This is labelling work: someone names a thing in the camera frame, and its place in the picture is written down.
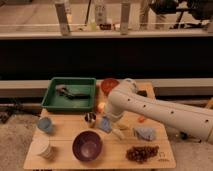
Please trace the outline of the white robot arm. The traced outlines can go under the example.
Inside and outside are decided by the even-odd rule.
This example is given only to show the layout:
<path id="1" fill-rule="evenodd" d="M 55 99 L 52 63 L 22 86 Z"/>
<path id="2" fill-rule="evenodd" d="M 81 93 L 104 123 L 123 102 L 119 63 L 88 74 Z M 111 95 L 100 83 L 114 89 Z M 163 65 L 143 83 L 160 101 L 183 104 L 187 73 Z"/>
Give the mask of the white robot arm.
<path id="1" fill-rule="evenodd" d="M 152 99 L 137 94 L 137 83 L 124 79 L 108 95 L 104 114 L 117 122 L 125 111 L 144 115 L 213 144 L 213 110 Z"/>

